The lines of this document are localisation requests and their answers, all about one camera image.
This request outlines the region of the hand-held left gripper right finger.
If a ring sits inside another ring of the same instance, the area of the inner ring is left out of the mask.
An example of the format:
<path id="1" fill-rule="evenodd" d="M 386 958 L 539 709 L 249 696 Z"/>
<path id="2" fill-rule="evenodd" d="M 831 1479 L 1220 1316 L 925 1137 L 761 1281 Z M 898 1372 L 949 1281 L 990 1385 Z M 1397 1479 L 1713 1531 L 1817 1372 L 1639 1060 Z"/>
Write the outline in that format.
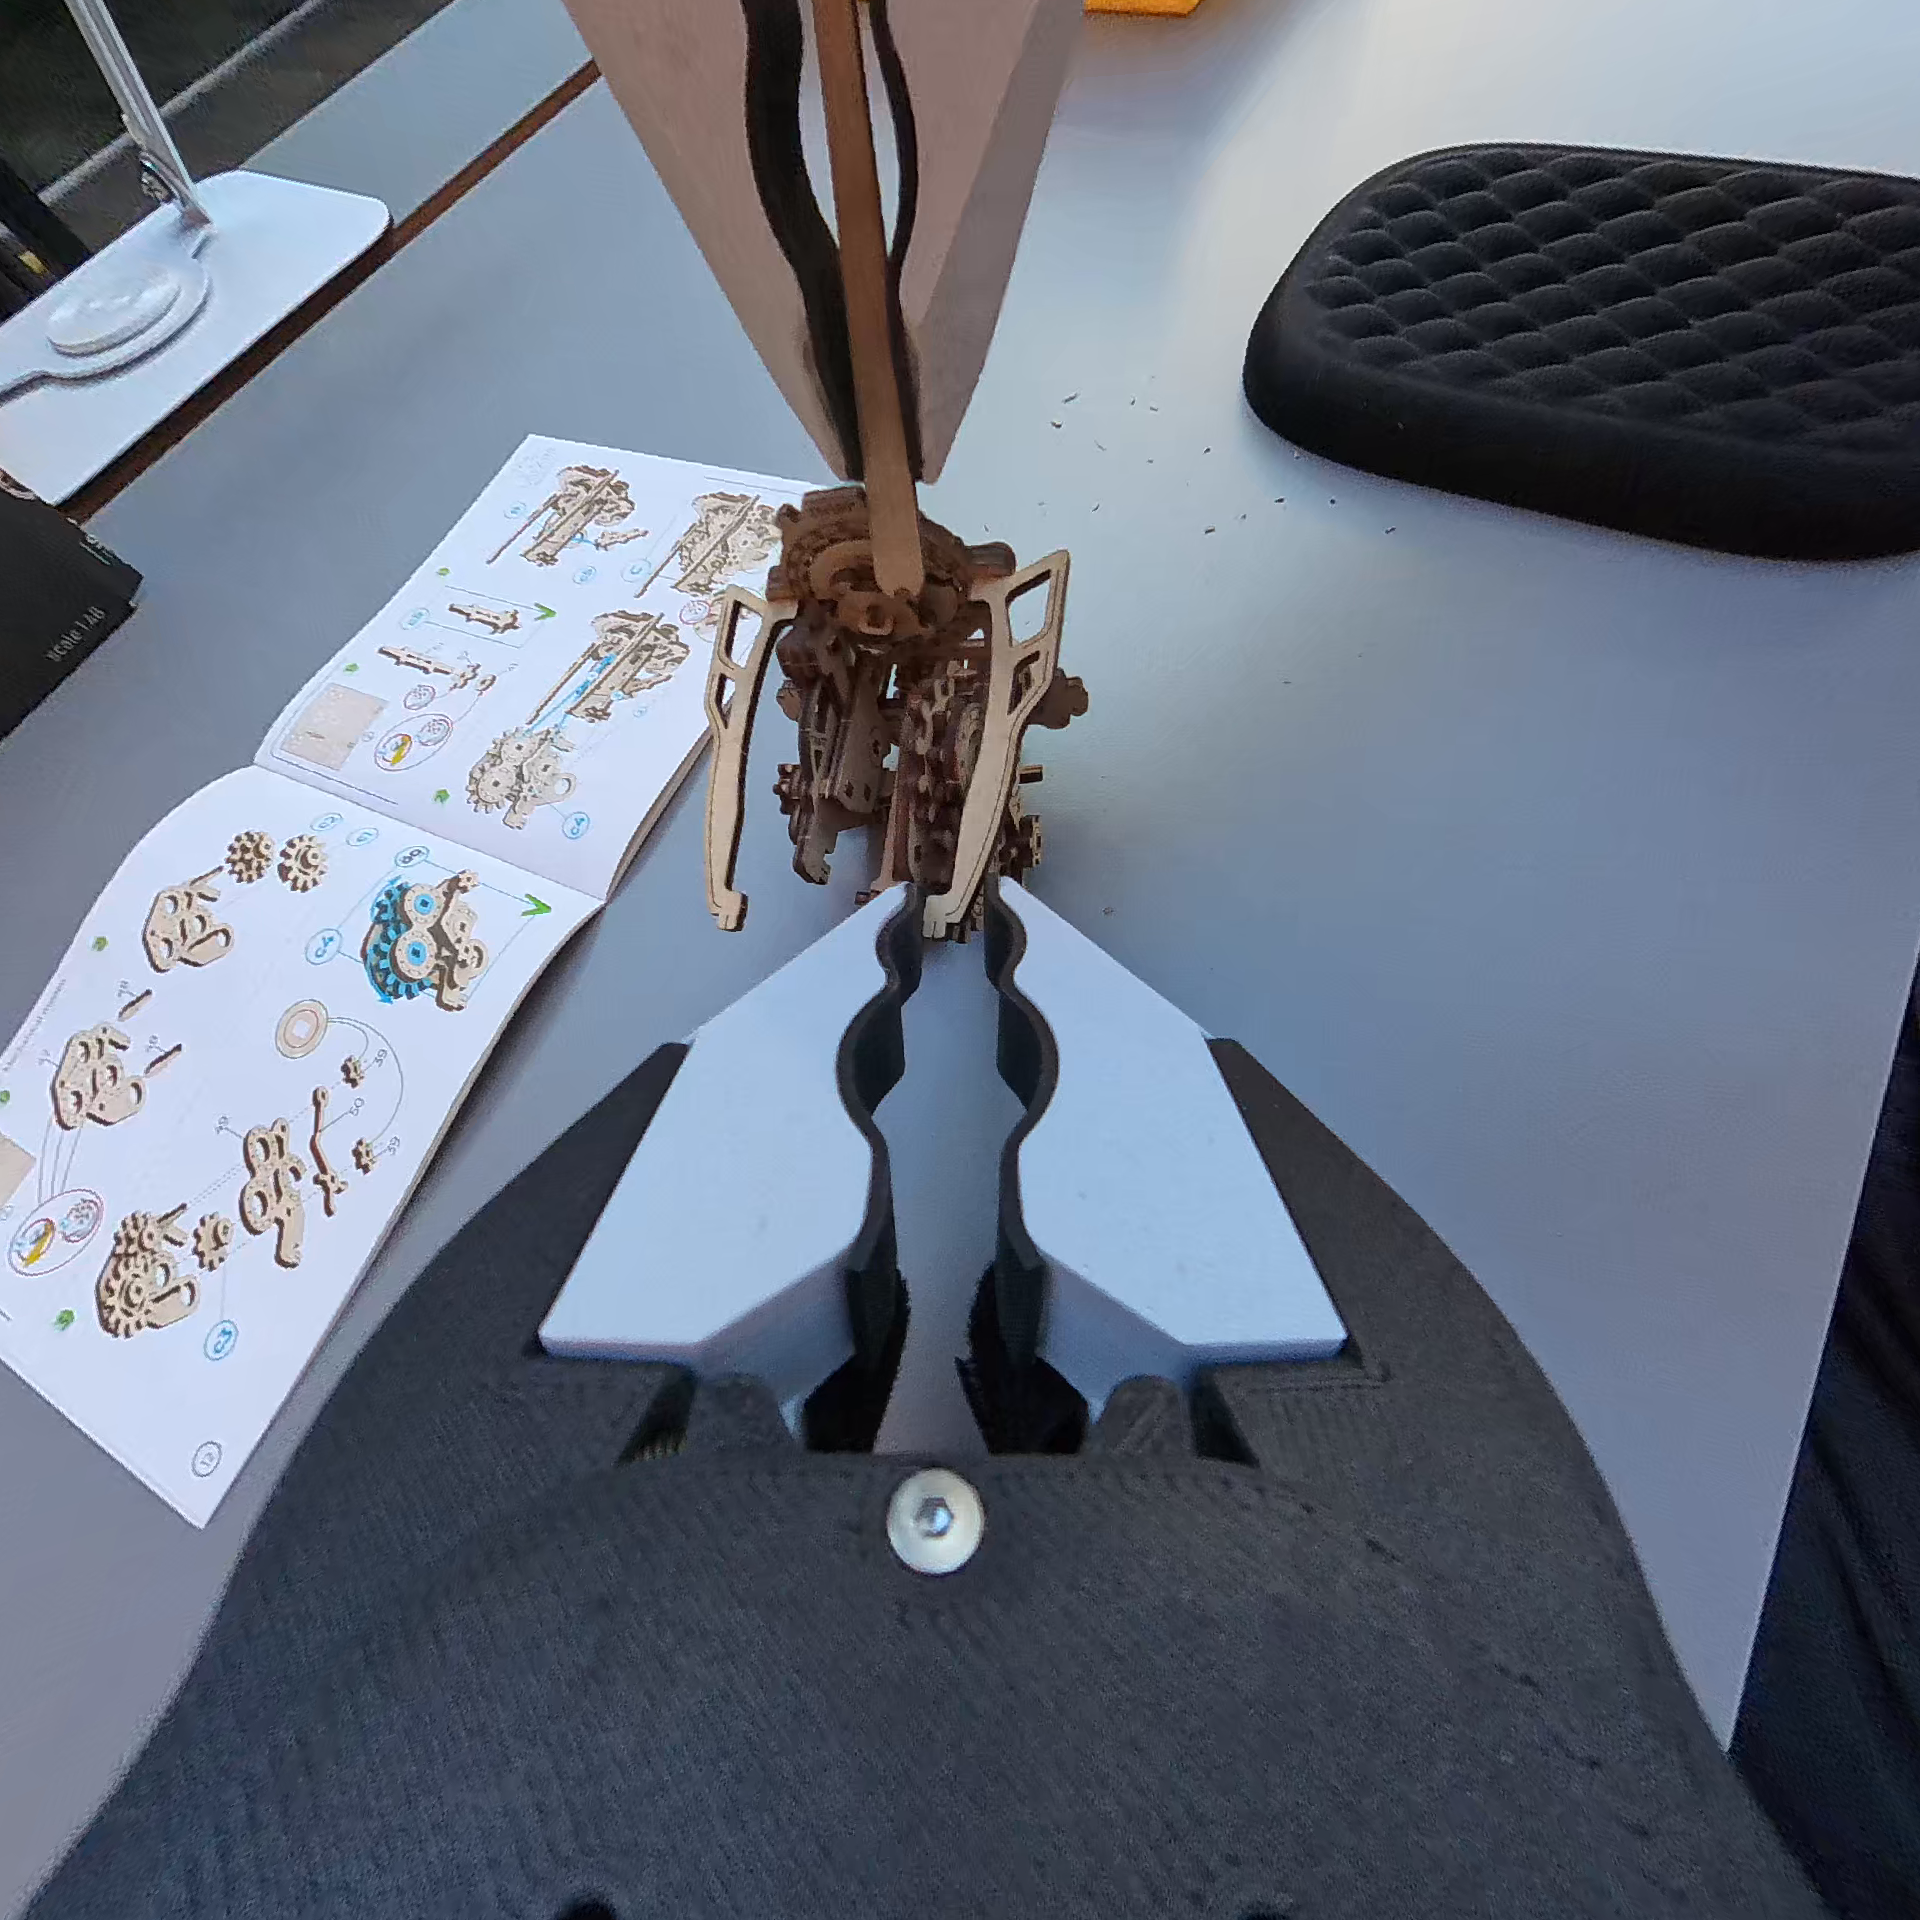
<path id="1" fill-rule="evenodd" d="M 1346 1327 L 1206 1031 L 1013 879 L 981 897 L 1021 1116 L 959 1375 L 994 1454 L 1077 1451 L 1113 1391 L 1330 1359 Z"/>

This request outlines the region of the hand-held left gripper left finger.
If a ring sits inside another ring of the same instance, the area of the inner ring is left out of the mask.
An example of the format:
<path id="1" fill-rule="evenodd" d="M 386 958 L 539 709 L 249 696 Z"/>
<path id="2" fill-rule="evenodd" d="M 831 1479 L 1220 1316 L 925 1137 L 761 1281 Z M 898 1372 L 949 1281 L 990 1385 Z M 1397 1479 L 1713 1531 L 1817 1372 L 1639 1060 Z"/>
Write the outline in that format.
<path id="1" fill-rule="evenodd" d="M 921 894 L 898 885 L 700 1027 L 545 1348 L 753 1375 L 809 1449 L 871 1451 L 908 1326 L 876 1111 L 919 982 Z"/>

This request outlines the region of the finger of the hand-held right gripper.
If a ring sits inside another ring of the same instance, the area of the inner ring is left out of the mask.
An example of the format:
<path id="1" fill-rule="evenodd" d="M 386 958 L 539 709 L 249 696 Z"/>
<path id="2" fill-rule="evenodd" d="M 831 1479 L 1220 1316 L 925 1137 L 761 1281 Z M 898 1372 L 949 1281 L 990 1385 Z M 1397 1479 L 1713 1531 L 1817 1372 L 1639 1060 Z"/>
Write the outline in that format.
<path id="1" fill-rule="evenodd" d="M 942 475 L 993 348 L 1079 3 L 882 7 L 914 120 L 917 206 L 898 281 L 921 475 Z"/>
<path id="2" fill-rule="evenodd" d="M 566 3 L 788 406 L 861 478 L 842 257 L 807 168 L 798 3 Z"/>

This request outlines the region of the thin wooden stick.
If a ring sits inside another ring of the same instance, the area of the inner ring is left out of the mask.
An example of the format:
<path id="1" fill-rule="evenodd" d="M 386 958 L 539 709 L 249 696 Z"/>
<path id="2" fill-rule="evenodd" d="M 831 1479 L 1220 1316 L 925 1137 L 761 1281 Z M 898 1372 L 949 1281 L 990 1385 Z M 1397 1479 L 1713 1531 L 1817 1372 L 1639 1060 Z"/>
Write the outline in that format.
<path id="1" fill-rule="evenodd" d="M 919 496 L 895 368 L 889 255 L 858 5 L 814 3 L 809 12 L 831 167 L 874 574 L 881 591 L 917 598 L 923 589 Z"/>

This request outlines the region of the wooden gear model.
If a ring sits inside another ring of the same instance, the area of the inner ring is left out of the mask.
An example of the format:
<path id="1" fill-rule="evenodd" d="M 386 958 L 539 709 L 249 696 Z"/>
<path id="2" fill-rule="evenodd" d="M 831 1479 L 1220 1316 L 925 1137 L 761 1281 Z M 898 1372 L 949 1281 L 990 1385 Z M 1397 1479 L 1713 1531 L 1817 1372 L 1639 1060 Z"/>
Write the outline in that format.
<path id="1" fill-rule="evenodd" d="M 1014 553 L 999 542 L 966 543 L 921 519 L 925 581 L 917 598 L 903 598 L 876 585 L 861 486 L 807 491 L 798 508 L 779 509 L 777 526 L 782 548 L 769 589 L 801 605 L 774 645 L 783 675 L 777 701 L 801 727 L 801 756 L 774 781 L 795 871 L 828 879 L 836 837 L 878 827 L 874 892 L 908 881 L 923 900 L 937 896 L 953 876 L 990 679 L 990 616 L 977 593 L 1020 569 Z M 1013 600 L 1020 635 L 1039 623 L 1043 605 L 1045 589 Z M 1025 739 L 1030 729 L 1067 729 L 1085 711 L 1085 684 L 1058 659 Z M 1037 780 L 1043 768 L 1025 758 L 1021 740 L 988 879 L 1020 879 L 1039 861 L 1039 817 L 1025 801 Z M 966 926 L 943 941 L 964 941 L 981 926 L 981 889 Z"/>

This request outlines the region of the black model kit box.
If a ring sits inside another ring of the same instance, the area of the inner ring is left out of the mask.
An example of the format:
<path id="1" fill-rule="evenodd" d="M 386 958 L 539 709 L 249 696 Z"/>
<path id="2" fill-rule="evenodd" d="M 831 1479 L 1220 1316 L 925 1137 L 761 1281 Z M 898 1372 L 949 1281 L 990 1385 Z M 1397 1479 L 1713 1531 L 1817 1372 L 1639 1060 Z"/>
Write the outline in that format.
<path id="1" fill-rule="evenodd" d="M 130 616 L 141 574 L 3 472 L 3 735 Z"/>

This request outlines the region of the assembly instruction booklet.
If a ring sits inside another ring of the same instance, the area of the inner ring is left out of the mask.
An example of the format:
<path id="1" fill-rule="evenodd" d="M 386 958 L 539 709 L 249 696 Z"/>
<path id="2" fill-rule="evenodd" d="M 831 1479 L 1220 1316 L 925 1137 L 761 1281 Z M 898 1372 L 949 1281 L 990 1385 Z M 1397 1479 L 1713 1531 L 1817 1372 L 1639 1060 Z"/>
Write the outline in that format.
<path id="1" fill-rule="evenodd" d="M 531 437 L 4 1049 L 4 1365 L 203 1526 L 707 743 L 807 483 Z"/>

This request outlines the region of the white flat base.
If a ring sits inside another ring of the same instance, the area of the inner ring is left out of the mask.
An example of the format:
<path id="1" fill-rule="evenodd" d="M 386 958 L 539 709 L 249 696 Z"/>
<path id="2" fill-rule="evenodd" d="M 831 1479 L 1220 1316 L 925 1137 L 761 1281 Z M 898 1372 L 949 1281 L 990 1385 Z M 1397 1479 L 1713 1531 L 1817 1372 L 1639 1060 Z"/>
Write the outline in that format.
<path id="1" fill-rule="evenodd" d="M 257 172 L 151 209 L 3 325 L 3 467 L 60 505 L 334 283 L 382 198 Z"/>

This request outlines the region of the black wrist rest pad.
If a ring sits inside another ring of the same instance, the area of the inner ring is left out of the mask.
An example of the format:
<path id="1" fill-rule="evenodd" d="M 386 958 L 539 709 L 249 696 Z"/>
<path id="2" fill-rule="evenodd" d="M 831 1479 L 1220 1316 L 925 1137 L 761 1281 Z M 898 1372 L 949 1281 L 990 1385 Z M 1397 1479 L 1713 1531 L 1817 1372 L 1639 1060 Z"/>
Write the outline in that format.
<path id="1" fill-rule="evenodd" d="M 1917 547 L 1917 180 L 1494 142 L 1364 177 L 1242 389 L 1418 486 L 1756 560 Z"/>

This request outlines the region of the person's dark trousers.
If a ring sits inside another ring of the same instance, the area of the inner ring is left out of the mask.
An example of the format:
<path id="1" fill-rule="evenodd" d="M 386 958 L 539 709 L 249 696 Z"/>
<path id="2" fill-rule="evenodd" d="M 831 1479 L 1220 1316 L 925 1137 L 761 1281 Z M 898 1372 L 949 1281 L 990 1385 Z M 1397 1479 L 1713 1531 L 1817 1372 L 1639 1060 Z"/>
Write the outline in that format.
<path id="1" fill-rule="evenodd" d="M 1917 1916 L 1917 999 L 1895 1046 L 1733 1757 L 1835 1916 Z"/>

